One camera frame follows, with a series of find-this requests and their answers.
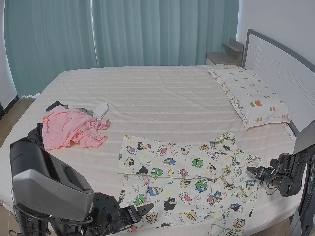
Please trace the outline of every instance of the curtain fold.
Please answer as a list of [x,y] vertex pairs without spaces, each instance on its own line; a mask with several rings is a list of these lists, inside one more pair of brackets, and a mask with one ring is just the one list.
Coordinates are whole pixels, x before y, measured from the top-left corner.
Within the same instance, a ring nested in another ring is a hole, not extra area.
[[6,0],[4,36],[22,96],[71,69],[205,64],[237,22],[238,0]]

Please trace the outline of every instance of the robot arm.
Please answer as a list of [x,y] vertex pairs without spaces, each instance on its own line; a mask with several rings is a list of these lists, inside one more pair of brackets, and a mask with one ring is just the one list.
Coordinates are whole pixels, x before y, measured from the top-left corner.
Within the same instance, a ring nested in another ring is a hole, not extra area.
[[14,210],[23,236],[104,236],[130,229],[153,204],[120,208],[84,176],[28,138],[10,145]]
[[299,193],[306,168],[302,200],[291,223],[290,235],[312,235],[315,232],[315,120],[296,138],[293,154],[272,159],[270,167],[247,167],[256,179],[276,187],[283,197]]

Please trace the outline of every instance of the cartoon print pajamas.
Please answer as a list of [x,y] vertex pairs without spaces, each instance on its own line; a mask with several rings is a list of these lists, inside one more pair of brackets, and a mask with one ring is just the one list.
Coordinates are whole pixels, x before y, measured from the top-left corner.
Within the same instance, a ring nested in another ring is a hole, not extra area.
[[233,133],[200,146],[124,136],[119,203],[154,203],[137,230],[208,220],[210,234],[240,236],[262,185],[246,167],[259,167],[262,161],[239,150]]

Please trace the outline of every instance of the nightstand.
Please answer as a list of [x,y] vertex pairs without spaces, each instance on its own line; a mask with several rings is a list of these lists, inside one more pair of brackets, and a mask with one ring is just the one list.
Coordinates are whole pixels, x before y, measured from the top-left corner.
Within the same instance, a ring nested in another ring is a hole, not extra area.
[[222,45],[227,47],[227,53],[207,52],[206,65],[241,65],[244,45],[232,38]]

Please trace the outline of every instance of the bed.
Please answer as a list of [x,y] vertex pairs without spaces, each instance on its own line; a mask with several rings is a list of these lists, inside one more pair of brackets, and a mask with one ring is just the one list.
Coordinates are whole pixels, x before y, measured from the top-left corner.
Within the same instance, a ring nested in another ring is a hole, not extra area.
[[[272,48],[278,47],[270,43],[270,40],[265,40],[265,36],[257,35],[254,31],[249,32],[244,58],[245,68],[259,71],[262,77],[266,77],[267,84],[277,93],[283,93],[285,99],[286,92],[274,88],[273,81],[268,81],[268,73],[263,72],[263,66],[266,65],[263,63],[262,53],[268,53],[269,49],[264,50],[264,43],[261,41],[272,45]],[[276,59],[277,55],[273,56],[273,53],[269,55]],[[287,53],[285,58],[288,57],[294,58],[292,54]],[[299,68],[302,66],[308,70],[311,67],[299,62]],[[93,109],[104,101],[108,102],[109,111],[105,118],[109,119],[111,126],[108,130],[100,131],[108,136],[103,145],[94,149],[81,148],[73,143],[69,148],[54,149],[50,153],[84,175],[94,191],[114,195],[116,199],[119,198],[122,183],[122,175],[117,174],[118,155],[125,134],[199,145],[221,133],[234,132],[238,148],[262,156],[265,166],[271,158],[292,152],[294,143],[282,124],[266,124],[244,131],[241,118],[225,92],[209,74],[209,68],[206,65],[134,66],[80,69],[61,73],[29,107],[0,149],[0,199],[3,205],[12,210],[10,144],[27,136],[28,132],[42,121],[45,109],[56,100],[87,109]],[[315,119],[311,112],[315,104],[313,106],[308,103],[307,107],[307,118]],[[301,121],[299,116],[294,109],[291,127],[296,133],[308,124],[306,117]],[[301,194],[300,192],[289,198],[281,197],[279,192],[272,196],[261,194],[260,204],[253,211],[246,235],[273,226],[291,216],[299,205]],[[191,236],[196,232],[205,235],[209,230],[209,224],[204,221],[171,226],[164,230],[145,230],[136,232],[135,235],[154,233]]]

